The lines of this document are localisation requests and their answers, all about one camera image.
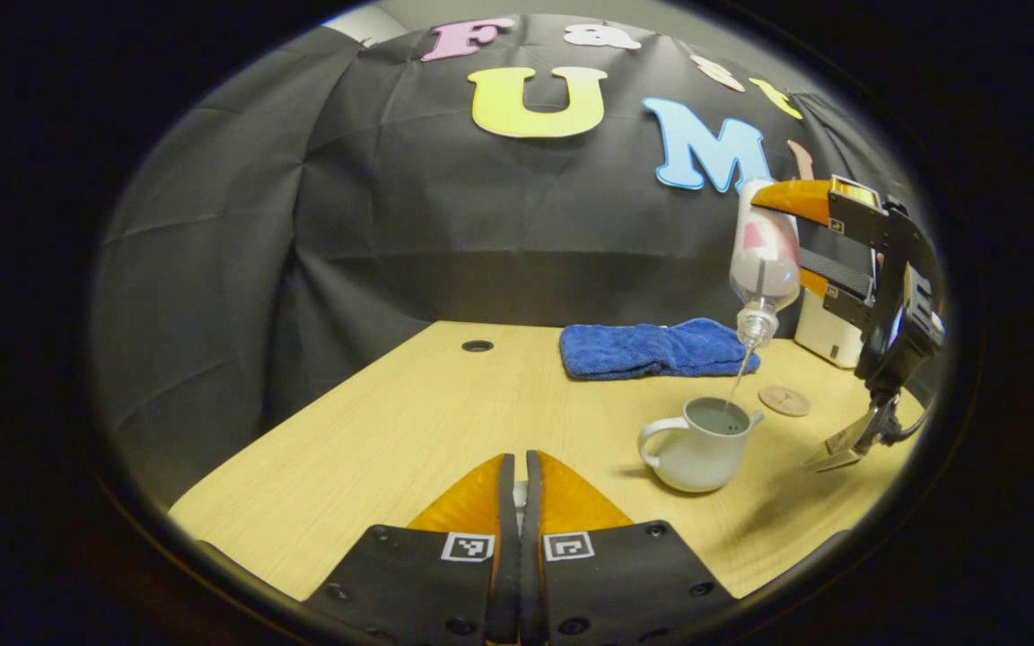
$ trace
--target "table surface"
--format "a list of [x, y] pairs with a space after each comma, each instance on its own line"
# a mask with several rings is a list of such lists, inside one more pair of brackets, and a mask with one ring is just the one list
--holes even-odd
[[[738, 473], [707, 494], [657, 480], [636, 453], [644, 423], [694, 397], [727, 397], [734, 377], [569, 379], [559, 328], [435, 322], [246, 447], [179, 499], [170, 518], [267, 583], [303, 601], [370, 524], [404, 527], [466, 471], [499, 453], [547, 452], [635, 522], [665, 519], [735, 595], [752, 592], [852, 527], [915, 444], [876, 447], [856, 466], [800, 463], [868, 408], [851, 371], [789, 339], [759, 350], [735, 401], [763, 408]], [[464, 351], [468, 340], [493, 343]], [[812, 401], [804, 418], [759, 402], [767, 384]], [[911, 425], [922, 408], [904, 393]]]

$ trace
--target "bottle nozzle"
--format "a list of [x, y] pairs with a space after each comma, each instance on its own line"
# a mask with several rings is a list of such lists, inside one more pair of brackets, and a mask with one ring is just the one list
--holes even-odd
[[736, 339], [748, 349], [764, 347], [777, 334], [779, 320], [758, 308], [746, 307], [736, 314]]

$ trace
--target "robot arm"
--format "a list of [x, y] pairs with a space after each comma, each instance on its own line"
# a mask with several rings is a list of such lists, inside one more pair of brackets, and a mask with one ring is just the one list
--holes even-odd
[[854, 465], [874, 442], [890, 445], [911, 436], [915, 426], [902, 429], [895, 401], [908, 377], [944, 339], [937, 314], [943, 290], [932, 282], [939, 273], [931, 241], [900, 202], [881, 202], [874, 189], [842, 177], [781, 181], [759, 189], [752, 205], [816, 221], [877, 252], [874, 275], [864, 277], [800, 250], [801, 285], [860, 330], [864, 347], [855, 373], [871, 397], [869, 411], [818, 447], [804, 466], [825, 471]]

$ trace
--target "mug handle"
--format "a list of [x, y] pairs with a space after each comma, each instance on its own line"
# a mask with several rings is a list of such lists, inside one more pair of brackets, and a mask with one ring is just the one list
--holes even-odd
[[660, 469], [661, 467], [661, 459], [648, 451], [644, 451], [644, 442], [648, 441], [649, 437], [656, 436], [661, 431], [674, 431], [687, 428], [689, 428], [689, 422], [686, 422], [685, 418], [669, 418], [668, 420], [658, 420], [657, 422], [649, 422], [647, 425], [644, 425], [644, 428], [641, 429], [641, 434], [636, 436], [636, 450], [640, 452], [641, 459], [644, 459], [645, 465], [652, 466], [653, 469]]

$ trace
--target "blue towel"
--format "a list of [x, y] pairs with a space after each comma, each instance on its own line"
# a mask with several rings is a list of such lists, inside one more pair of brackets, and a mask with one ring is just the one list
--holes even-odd
[[[643, 375], [705, 377], [735, 375], [744, 360], [736, 331], [707, 318], [673, 328], [569, 326], [561, 332], [561, 359], [575, 379], [632, 379]], [[754, 351], [744, 372], [760, 367]]]

